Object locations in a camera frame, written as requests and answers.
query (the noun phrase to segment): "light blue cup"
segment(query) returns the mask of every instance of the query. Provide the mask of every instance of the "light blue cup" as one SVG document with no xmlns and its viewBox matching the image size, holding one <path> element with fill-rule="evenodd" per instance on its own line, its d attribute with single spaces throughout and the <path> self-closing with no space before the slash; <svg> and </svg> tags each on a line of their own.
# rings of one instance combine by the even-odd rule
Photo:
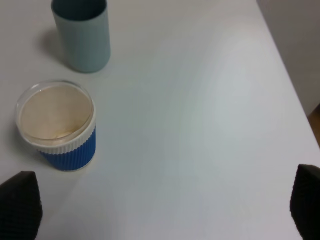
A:
<svg viewBox="0 0 320 240">
<path fill-rule="evenodd" d="M 51 8 L 70 67 L 101 70 L 111 53 L 106 0 L 52 0 Z"/>
</svg>

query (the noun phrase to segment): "white table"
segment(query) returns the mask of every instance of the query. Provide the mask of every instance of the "white table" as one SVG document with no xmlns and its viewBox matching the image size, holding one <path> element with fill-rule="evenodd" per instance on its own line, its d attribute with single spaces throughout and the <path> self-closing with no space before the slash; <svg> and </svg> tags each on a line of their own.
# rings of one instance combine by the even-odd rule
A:
<svg viewBox="0 0 320 240">
<path fill-rule="evenodd" d="M 0 1 L 0 181 L 36 172 L 39 240 L 300 240 L 299 163 L 320 152 L 254 0 L 110 0 L 112 56 L 60 62 L 50 0 Z M 27 87 L 68 79 L 97 108 L 93 162 L 61 172 L 19 144 Z"/>
</svg>

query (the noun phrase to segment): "light blue cylinder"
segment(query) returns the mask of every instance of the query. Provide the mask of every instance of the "light blue cylinder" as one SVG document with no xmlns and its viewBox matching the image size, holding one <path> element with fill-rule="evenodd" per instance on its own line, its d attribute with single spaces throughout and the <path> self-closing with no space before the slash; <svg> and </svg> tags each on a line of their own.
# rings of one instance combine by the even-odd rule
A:
<svg viewBox="0 0 320 240">
<path fill-rule="evenodd" d="M 60 16 L 54 2 L 52 12 L 67 63 L 83 73 L 101 70 L 111 54 L 107 4 L 93 18 L 73 20 Z"/>
</svg>

